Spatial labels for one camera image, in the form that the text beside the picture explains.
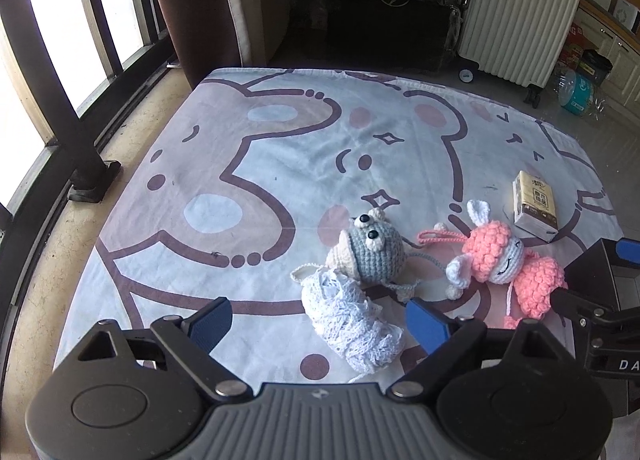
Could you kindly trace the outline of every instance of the pink oval print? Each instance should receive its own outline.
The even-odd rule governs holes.
[[[447,123],[444,114],[432,104],[417,104],[414,111],[422,122],[434,128],[442,128]]]
[[[363,106],[358,106],[351,110],[349,124],[354,128],[366,128],[371,122],[371,112]]]
[[[320,218],[318,237],[327,247],[338,243],[340,231],[349,227],[349,211],[344,205],[329,207]]]
[[[492,122],[492,120],[494,120],[484,104],[472,101],[470,106],[473,113],[475,113],[478,117],[483,118],[487,122]]]

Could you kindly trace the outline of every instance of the metal screw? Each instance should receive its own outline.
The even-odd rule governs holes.
[[[422,393],[422,385],[412,380],[403,380],[402,382],[396,382],[391,387],[391,393],[400,398],[411,398],[418,396]]]
[[[248,386],[242,380],[223,380],[216,384],[216,393],[220,396],[243,395]]]

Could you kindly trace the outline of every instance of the white lace bundle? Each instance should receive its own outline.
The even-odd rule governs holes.
[[[380,319],[382,307],[357,281],[325,266],[300,280],[296,273],[305,266],[291,277],[302,285],[302,305],[316,333],[360,374],[350,382],[391,363],[404,348],[403,330]]]

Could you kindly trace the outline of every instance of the plastic bottle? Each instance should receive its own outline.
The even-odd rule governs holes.
[[[558,77],[558,102],[576,116],[599,120],[604,116],[606,97],[591,81],[566,68]]]
[[[309,57],[315,59],[326,58],[326,30],[328,24],[328,10],[326,0],[313,0],[309,10],[311,32],[309,43]]]

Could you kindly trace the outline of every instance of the star print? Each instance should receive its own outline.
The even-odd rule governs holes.
[[[391,205],[400,205],[400,201],[397,198],[389,196],[384,189],[380,189],[379,191],[371,195],[364,195],[360,198],[362,198],[364,201],[369,202],[372,207],[380,207],[383,211]],[[378,202],[378,199],[382,199],[385,202],[381,204]]]
[[[391,132],[383,133],[382,135],[374,135],[373,138],[377,138],[384,142],[386,145],[391,146],[395,142],[404,142],[404,138],[399,138]]]

